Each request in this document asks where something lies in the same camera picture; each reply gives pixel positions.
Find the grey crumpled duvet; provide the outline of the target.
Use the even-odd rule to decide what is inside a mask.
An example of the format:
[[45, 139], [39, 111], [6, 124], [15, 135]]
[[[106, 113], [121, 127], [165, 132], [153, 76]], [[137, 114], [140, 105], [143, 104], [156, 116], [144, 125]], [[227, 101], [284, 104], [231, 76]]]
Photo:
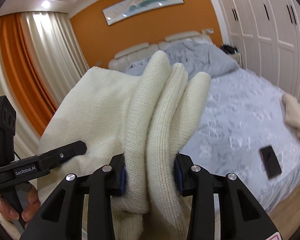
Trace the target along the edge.
[[189, 79], [198, 72], [205, 72], [214, 79], [240, 68], [235, 59], [209, 42], [182, 40], [158, 52], [166, 54], [170, 66], [183, 64]]

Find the cream leather headboard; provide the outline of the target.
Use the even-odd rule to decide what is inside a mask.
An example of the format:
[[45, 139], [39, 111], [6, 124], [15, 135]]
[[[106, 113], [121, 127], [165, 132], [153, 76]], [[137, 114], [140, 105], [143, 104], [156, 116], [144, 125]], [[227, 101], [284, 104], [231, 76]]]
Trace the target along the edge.
[[166, 36], [164, 40], [159, 43], [149, 44], [148, 42], [143, 42], [119, 51], [108, 63], [108, 68], [110, 70], [123, 72], [132, 63], [151, 57], [156, 51], [163, 50], [172, 43], [182, 40], [206, 41], [212, 43], [211, 37], [208, 34], [201, 34], [198, 31], [176, 33]]

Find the cream knit cardigan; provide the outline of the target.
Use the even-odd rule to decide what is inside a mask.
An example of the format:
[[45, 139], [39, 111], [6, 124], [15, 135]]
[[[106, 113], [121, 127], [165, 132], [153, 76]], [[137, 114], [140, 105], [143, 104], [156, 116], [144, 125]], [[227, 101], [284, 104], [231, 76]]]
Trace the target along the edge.
[[189, 78], [163, 51], [153, 54], [141, 76], [89, 69], [62, 101], [38, 146], [44, 153], [80, 140], [87, 152], [38, 179], [40, 201], [67, 174], [91, 174], [123, 154], [126, 192], [111, 201], [116, 238], [185, 239], [191, 198], [179, 195], [173, 166], [200, 123], [210, 82], [205, 72]]

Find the black smartphone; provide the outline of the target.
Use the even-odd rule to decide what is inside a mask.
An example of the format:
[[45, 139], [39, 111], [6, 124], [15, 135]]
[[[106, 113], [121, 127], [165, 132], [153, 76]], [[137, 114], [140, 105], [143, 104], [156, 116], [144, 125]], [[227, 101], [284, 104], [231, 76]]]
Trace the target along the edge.
[[281, 175], [282, 170], [277, 159], [277, 156], [271, 145], [261, 148], [259, 150], [264, 168], [266, 170], [268, 179], [273, 179]]

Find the dark clutter right nightstand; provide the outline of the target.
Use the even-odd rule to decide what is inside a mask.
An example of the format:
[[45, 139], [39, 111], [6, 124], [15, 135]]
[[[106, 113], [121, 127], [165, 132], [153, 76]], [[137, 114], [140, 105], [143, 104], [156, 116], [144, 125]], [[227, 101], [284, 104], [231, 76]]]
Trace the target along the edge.
[[224, 51], [226, 54], [237, 54], [238, 53], [238, 49], [236, 47], [232, 47], [228, 44], [222, 44], [220, 46], [220, 49], [222, 51]]

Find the cream sheer curtain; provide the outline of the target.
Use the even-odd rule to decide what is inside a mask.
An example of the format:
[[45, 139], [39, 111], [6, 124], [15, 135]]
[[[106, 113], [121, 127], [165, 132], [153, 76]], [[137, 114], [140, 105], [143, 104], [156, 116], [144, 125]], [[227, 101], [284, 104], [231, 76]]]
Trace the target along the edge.
[[[47, 91], [57, 108], [89, 66], [69, 16], [60, 12], [19, 12], [26, 41]], [[21, 157], [37, 153], [40, 137], [21, 109], [7, 78], [0, 49], [0, 96], [8, 97], [17, 113], [14, 148]]]

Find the framed wall painting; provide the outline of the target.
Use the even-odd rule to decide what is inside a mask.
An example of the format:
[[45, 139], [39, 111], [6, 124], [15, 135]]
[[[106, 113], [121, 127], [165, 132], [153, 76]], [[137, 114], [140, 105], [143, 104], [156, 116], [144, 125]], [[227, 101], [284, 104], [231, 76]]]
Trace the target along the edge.
[[111, 26], [143, 12], [184, 4], [183, 0], [124, 0], [102, 10], [107, 25]]

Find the white wardrobe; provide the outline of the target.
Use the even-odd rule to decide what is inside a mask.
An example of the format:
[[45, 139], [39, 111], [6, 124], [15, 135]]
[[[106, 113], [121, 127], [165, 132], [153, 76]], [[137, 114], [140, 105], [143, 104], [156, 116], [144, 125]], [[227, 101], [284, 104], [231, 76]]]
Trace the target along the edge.
[[300, 102], [300, 5], [297, 0], [218, 0], [243, 67]]

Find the beige folded cloth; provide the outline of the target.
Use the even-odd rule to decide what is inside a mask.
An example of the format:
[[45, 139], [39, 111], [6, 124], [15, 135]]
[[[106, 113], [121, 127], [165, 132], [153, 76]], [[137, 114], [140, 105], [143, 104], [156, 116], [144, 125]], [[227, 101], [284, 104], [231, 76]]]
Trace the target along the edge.
[[297, 99], [287, 93], [282, 95], [285, 104], [285, 123], [296, 130], [296, 136], [300, 140], [300, 105]]

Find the blue butterfly bed sheet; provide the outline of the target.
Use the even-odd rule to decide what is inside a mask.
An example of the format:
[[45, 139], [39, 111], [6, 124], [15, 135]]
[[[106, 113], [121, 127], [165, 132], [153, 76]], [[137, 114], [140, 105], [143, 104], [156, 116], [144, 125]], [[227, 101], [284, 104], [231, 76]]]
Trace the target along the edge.
[[[181, 150], [210, 173], [237, 174], [267, 212], [300, 184], [300, 140], [285, 124], [282, 93], [241, 68], [212, 79], [199, 126]], [[273, 179], [259, 152], [269, 145], [282, 170]]]

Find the orange curtain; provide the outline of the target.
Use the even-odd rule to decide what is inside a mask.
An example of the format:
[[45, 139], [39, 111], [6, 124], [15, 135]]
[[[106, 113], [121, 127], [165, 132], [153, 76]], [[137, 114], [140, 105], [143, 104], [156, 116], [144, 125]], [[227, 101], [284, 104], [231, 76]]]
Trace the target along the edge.
[[0, 49], [14, 95], [34, 129], [42, 135], [57, 106], [36, 70], [20, 13], [0, 17]]

